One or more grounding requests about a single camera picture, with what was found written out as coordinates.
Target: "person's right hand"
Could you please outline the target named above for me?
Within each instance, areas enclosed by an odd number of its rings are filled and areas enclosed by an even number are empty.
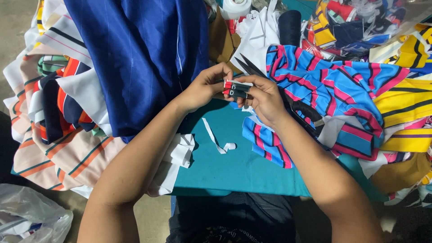
[[[252,106],[260,120],[272,128],[286,116],[289,116],[275,82],[257,75],[242,76],[235,80],[241,83],[254,84],[254,87],[251,87],[247,92],[253,96],[252,99],[237,98],[239,108],[243,105]]]

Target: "concrete floor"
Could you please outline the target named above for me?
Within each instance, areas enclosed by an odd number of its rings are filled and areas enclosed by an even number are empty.
[[[25,47],[24,33],[30,26],[35,13],[37,0],[0,0],[0,69],[15,59]],[[11,97],[12,90],[6,79],[0,75],[0,100]],[[3,102],[0,111],[9,114]],[[73,211],[73,225],[66,242],[76,242],[79,223],[87,200],[72,192],[48,191],[36,185],[31,187],[42,192],[59,205]],[[403,208],[401,206],[384,207],[381,203],[374,205],[383,228],[389,229],[386,242],[402,239],[418,225],[431,221],[431,210],[423,208]],[[170,197],[149,198],[143,196],[135,205],[134,212],[138,223],[141,242],[161,243],[169,234],[168,219],[171,214]],[[312,200],[293,199],[293,210],[298,232],[303,243],[330,242],[331,226],[325,215]]]

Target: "teal table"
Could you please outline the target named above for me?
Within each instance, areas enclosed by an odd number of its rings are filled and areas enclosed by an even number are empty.
[[[283,1],[290,10],[298,10],[308,19],[314,1]],[[197,146],[192,153],[190,168],[181,167],[172,195],[227,195],[231,191],[310,196],[298,170],[284,169],[252,152],[252,143],[241,134],[249,112],[234,110],[228,102],[213,100],[190,114],[179,131],[192,133]],[[237,149],[220,154],[211,141],[201,119],[209,123],[219,145],[237,144]],[[339,163],[356,179],[371,200],[386,201],[363,175],[356,158],[342,155]]]

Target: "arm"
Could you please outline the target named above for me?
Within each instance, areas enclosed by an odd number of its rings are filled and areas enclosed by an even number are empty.
[[[221,95],[233,72],[220,63],[202,71],[111,161],[87,201],[78,242],[139,242],[133,205],[147,191],[185,115]]]
[[[276,83],[258,76],[240,82],[254,83],[253,99],[238,99],[239,107],[252,106],[264,124],[281,139],[310,194],[332,225],[332,242],[382,242],[381,228],[363,190],[322,147],[288,114]]]

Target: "person's left hand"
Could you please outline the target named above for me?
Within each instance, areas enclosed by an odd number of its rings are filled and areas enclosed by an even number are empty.
[[[215,83],[216,80],[232,80],[233,71],[221,62],[215,66],[202,70],[189,87],[179,94],[175,101],[185,109],[186,112],[194,112],[206,105],[212,98],[234,101],[234,98],[224,98],[223,82]]]

